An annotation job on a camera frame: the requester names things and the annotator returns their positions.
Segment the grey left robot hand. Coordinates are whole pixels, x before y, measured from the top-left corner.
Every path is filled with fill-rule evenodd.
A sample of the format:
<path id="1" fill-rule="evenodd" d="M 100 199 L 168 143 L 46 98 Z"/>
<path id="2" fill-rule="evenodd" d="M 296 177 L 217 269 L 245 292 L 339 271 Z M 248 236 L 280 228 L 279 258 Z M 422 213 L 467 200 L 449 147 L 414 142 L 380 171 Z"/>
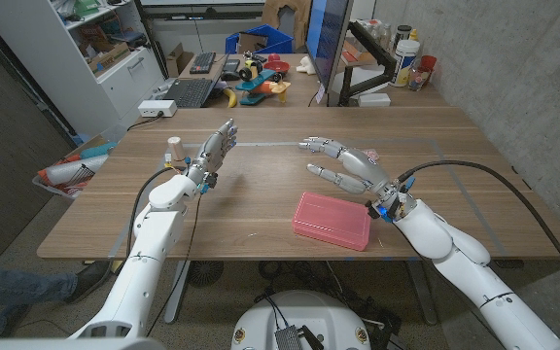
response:
<path id="1" fill-rule="evenodd" d="M 236 145 L 237 129 L 234 119 L 229 119 L 211 134 L 198 148 L 196 156 L 188 166 L 186 176 L 199 185 L 207 175 L 216 173 L 228 151 Z"/>

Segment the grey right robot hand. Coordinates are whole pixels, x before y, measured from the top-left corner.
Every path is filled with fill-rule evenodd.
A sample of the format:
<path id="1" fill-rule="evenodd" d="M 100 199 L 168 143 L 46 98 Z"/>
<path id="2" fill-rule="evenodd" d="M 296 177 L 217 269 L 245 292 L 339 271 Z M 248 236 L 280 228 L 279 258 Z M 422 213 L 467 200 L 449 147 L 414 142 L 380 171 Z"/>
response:
<path id="1" fill-rule="evenodd" d="M 323 137 L 306 138 L 298 144 L 298 147 L 339 160 L 349 175 L 333 172 L 311 163 L 307 165 L 307 169 L 348 193 L 362 194 L 369 191 L 376 194 L 386 207 L 390 206 L 398 196 L 398 187 L 392 183 L 388 173 L 375 160 L 358 149 L 348 148 L 337 141 Z"/>

